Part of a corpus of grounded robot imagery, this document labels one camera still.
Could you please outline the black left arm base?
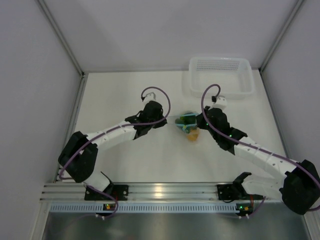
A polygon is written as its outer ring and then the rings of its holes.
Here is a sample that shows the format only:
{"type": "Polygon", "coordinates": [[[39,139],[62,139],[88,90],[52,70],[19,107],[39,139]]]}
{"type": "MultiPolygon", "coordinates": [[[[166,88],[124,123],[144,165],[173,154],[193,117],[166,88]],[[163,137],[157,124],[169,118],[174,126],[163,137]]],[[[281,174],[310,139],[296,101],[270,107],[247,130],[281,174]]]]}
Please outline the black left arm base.
{"type": "MultiPolygon", "coordinates": [[[[127,201],[129,195],[129,186],[126,184],[115,184],[111,189],[107,190],[106,193],[112,196],[117,201],[127,201]]],[[[88,186],[85,189],[84,195],[85,201],[111,201],[112,199],[105,196],[104,194],[98,193],[92,190],[88,186]]]]}

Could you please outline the dark green fake avocado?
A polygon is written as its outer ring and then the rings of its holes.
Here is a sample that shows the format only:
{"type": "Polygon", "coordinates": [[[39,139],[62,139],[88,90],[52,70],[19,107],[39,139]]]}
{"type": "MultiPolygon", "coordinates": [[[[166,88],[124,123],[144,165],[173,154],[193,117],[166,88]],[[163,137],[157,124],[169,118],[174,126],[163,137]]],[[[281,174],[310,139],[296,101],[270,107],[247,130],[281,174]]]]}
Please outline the dark green fake avocado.
{"type": "Polygon", "coordinates": [[[194,113],[186,113],[175,119],[177,125],[194,125],[196,123],[197,119],[194,113]]]}

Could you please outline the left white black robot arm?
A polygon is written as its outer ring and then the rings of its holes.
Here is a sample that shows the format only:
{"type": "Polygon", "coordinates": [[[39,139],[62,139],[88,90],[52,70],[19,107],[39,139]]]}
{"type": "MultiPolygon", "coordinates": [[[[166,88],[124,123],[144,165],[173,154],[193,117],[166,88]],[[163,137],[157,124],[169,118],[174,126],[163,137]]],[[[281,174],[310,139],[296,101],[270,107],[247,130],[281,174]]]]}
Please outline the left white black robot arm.
{"type": "Polygon", "coordinates": [[[71,135],[58,158],[62,166],[59,177],[63,179],[63,173],[67,172],[76,183],[94,188],[97,196],[107,200],[113,194],[114,183],[98,170],[98,154],[166,124],[163,106],[150,100],[144,104],[143,110],[111,128],[88,134],[77,131],[71,135]]]}

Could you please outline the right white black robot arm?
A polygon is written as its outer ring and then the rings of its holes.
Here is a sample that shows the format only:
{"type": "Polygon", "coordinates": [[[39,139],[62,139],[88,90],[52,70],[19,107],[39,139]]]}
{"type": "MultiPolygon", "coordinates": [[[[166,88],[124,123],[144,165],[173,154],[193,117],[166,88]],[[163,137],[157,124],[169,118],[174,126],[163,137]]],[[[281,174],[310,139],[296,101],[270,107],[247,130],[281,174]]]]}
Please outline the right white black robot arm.
{"type": "Polygon", "coordinates": [[[320,198],[320,176],[312,162],[307,159],[298,162],[261,147],[245,132],[231,127],[220,108],[203,107],[196,121],[197,126],[207,130],[222,150],[271,175],[267,178],[251,172],[241,173],[231,184],[232,198],[240,200],[259,195],[281,200],[298,215],[319,210],[314,205],[320,198]]]}

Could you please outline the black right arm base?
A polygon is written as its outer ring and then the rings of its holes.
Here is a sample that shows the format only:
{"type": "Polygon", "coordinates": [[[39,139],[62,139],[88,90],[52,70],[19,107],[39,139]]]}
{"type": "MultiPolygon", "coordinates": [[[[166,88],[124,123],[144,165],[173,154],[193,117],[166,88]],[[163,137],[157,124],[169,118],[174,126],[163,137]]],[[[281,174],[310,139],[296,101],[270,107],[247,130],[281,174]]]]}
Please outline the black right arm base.
{"type": "Polygon", "coordinates": [[[262,200],[263,197],[261,195],[248,194],[242,186],[245,178],[250,175],[250,172],[243,172],[232,183],[218,184],[216,186],[218,199],[225,203],[231,203],[236,200],[262,200]]]}

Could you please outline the clear zip bag blue seal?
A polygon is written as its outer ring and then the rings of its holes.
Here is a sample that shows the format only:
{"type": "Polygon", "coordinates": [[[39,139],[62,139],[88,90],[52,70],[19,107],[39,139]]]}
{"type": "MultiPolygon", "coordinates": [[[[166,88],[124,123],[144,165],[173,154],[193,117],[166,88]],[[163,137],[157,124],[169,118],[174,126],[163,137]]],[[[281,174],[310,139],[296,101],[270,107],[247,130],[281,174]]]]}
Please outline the clear zip bag blue seal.
{"type": "Polygon", "coordinates": [[[181,136],[184,136],[187,139],[187,134],[190,132],[190,130],[194,130],[194,129],[198,129],[199,133],[200,133],[200,129],[197,127],[197,124],[189,124],[189,125],[183,125],[183,124],[175,124],[175,120],[184,114],[195,114],[196,116],[198,115],[198,113],[196,111],[184,111],[182,113],[176,114],[176,115],[169,115],[166,120],[168,125],[171,126],[171,128],[173,130],[175,130],[175,132],[181,136]]]}

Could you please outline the orange fake fruit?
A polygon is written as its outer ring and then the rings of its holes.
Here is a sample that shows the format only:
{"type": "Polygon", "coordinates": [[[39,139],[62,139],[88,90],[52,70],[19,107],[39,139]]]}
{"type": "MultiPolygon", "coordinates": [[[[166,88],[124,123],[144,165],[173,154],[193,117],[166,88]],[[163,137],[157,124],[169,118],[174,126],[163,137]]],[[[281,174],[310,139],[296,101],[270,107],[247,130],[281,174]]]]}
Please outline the orange fake fruit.
{"type": "Polygon", "coordinates": [[[195,142],[198,137],[199,137],[199,130],[198,129],[192,129],[190,130],[190,132],[186,135],[187,139],[190,141],[190,142],[195,142]]]}

